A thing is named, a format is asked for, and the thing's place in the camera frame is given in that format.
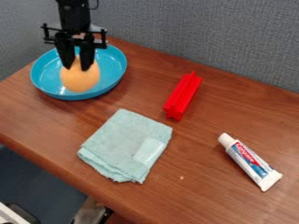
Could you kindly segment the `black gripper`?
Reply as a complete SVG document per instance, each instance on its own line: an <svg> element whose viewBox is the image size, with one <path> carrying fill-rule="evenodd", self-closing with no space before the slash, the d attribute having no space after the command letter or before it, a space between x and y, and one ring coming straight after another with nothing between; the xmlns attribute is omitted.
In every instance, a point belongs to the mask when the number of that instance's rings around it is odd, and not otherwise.
<svg viewBox="0 0 299 224"><path fill-rule="evenodd" d="M109 47L107 32L105 27L91 23L90 12L99 7L90 6L90 0L55 0L59 5L61 23L57 25L43 24L43 40L47 44L55 42L55 47L61 55L63 66L70 69L77 58L75 46L70 39L75 40L77 46L81 44L79 58L83 71L89 71L95 59L95 47L106 49ZM79 42L74 36L86 33L85 39ZM101 39L95 39L93 34L99 34Z"/></svg>

